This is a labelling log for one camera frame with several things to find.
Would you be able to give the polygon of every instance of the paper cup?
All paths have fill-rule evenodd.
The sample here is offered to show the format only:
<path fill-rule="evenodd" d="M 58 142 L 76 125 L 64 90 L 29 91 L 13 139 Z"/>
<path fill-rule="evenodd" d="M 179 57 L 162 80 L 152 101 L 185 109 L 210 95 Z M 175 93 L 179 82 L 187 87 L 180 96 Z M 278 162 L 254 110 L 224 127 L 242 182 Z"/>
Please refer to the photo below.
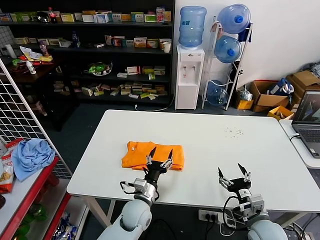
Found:
<path fill-rule="evenodd" d="M 163 43 L 163 51 L 167 54 L 170 52 L 171 42 L 165 41 Z"/>

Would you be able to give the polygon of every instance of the water bottle rack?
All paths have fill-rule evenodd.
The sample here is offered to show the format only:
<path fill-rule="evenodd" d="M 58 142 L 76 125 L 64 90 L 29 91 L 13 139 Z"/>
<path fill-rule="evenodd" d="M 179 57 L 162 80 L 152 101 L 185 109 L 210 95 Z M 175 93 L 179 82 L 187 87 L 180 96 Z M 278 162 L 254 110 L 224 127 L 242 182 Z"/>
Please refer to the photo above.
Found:
<path fill-rule="evenodd" d="M 219 33 L 219 30 L 222 29 L 221 23 L 219 21 L 216 21 L 216 16 L 213 17 L 212 25 L 214 25 L 214 24 L 216 24 L 215 31 L 211 30 L 211 35 L 210 35 L 210 40 L 209 40 L 209 47 L 207 49 L 207 53 L 205 54 L 205 60 L 204 60 L 204 68 L 203 68 L 203 73 L 202 73 L 202 79 L 205 80 L 205 88 L 204 88 L 204 91 L 202 92 L 202 106 L 201 106 L 201 108 L 204 109 L 205 102 L 208 102 L 208 100 L 207 100 L 207 90 L 208 90 L 208 84 L 209 84 L 209 82 L 211 82 L 211 83 L 213 83 L 213 84 L 215 84 L 215 85 L 217 85 L 219 87 L 225 87 L 226 91 L 228 90 L 229 84 L 232 84 L 231 91 L 230 91 L 227 103 L 226 103 L 226 105 L 224 107 L 224 110 L 228 110 L 233 91 L 234 91 L 235 86 L 236 86 L 237 81 L 238 81 L 238 77 L 239 77 L 239 75 L 243 74 L 242 62 L 243 62 L 243 59 L 244 59 L 244 56 L 245 56 L 245 52 L 246 52 L 246 49 L 247 49 L 247 46 L 248 46 L 248 43 L 249 43 L 249 38 L 250 38 L 250 35 L 251 35 L 251 32 L 252 32 L 254 24 L 251 23 L 250 27 L 246 28 L 246 30 L 249 30 L 249 31 L 248 31 L 248 35 L 247 35 L 247 37 L 245 39 L 244 46 L 242 46 L 242 53 L 241 53 L 240 57 L 236 60 L 236 61 L 239 61 L 238 66 L 235 64 L 236 61 L 232 62 L 232 66 L 236 70 L 236 73 L 234 75 L 234 79 L 233 80 L 230 79 L 230 73 L 232 71 L 232 66 L 231 66 L 230 71 L 226 74 L 227 82 L 225 84 L 222 84 L 222 85 L 219 85 L 219 84 L 213 82 L 213 80 L 210 80 L 213 59 L 217 58 L 215 56 L 215 47 L 216 47 L 216 43 L 217 43 L 218 33 Z"/>

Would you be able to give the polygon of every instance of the laptop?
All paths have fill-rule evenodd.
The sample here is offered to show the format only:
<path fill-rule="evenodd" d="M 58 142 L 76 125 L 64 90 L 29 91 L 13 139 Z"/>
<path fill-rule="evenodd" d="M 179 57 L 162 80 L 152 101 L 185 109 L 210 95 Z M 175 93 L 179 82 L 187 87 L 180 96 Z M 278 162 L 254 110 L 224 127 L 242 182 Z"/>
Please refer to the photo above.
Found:
<path fill-rule="evenodd" d="M 320 90 L 306 90 L 292 121 L 306 148 L 320 159 Z"/>

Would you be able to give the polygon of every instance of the laptop keyboard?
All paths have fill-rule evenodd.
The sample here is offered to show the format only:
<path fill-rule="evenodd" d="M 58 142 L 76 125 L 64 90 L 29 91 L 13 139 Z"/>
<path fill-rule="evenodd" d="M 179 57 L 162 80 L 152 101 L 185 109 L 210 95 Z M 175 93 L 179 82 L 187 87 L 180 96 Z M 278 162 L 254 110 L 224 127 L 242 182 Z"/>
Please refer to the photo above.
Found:
<path fill-rule="evenodd" d="M 307 143 L 320 143 L 320 130 L 299 129 L 299 133 Z"/>

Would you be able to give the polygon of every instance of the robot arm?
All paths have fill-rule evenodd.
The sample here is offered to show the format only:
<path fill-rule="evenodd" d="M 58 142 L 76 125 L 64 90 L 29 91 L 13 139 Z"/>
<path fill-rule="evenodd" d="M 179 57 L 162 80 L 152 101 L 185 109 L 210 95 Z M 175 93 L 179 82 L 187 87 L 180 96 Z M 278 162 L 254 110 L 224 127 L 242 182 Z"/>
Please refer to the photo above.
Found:
<path fill-rule="evenodd" d="M 151 206 L 158 200 L 158 178 L 166 173 L 173 165 L 173 151 L 171 150 L 165 162 L 154 161 L 152 158 L 156 147 L 146 157 L 147 169 L 144 179 L 136 178 L 134 183 L 120 182 L 125 194 L 133 194 L 134 200 L 127 202 L 115 222 L 108 226 L 97 240 L 138 240 L 151 222 Z M 132 187 L 134 191 L 127 192 L 125 187 Z"/>
<path fill-rule="evenodd" d="M 218 168 L 219 183 L 231 193 L 236 194 L 239 206 L 232 212 L 238 216 L 237 221 L 244 223 L 248 230 L 249 240 L 288 240 L 282 227 L 270 221 L 268 212 L 265 210 L 265 201 L 261 194 L 252 195 L 249 191 L 251 187 L 251 172 L 238 163 L 244 177 L 228 180 Z"/>

